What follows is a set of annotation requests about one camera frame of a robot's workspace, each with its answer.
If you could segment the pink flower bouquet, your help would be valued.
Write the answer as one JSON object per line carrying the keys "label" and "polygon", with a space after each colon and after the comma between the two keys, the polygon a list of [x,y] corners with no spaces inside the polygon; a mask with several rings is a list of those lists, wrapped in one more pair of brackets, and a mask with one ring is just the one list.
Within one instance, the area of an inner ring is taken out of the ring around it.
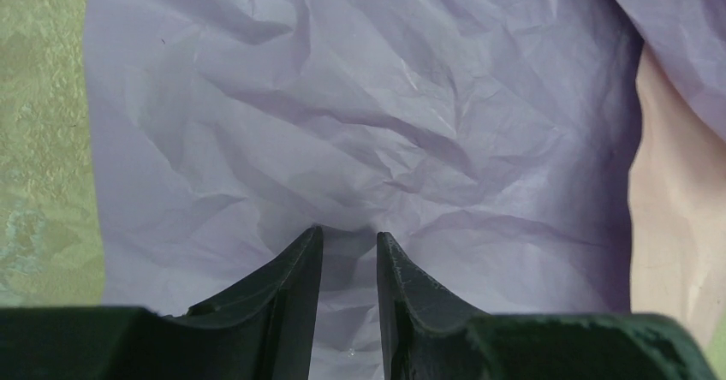
{"label": "pink flower bouquet", "polygon": [[487,312],[725,313],[725,0],[88,0],[106,304],[321,225],[311,376],[383,375],[375,240]]}

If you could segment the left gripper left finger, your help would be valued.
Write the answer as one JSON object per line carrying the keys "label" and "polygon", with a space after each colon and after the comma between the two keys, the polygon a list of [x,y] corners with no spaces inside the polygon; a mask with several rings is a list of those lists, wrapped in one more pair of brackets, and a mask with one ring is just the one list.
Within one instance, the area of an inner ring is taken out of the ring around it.
{"label": "left gripper left finger", "polygon": [[1,311],[4,379],[305,379],[324,236],[304,231],[272,261],[178,317],[138,306]]}

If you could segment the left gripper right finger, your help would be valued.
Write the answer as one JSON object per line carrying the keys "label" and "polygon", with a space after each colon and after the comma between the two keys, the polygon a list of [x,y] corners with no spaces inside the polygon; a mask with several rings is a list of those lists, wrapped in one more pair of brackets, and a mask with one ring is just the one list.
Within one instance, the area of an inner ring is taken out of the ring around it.
{"label": "left gripper right finger", "polygon": [[377,236],[388,379],[712,379],[695,340],[657,314],[489,314]]}

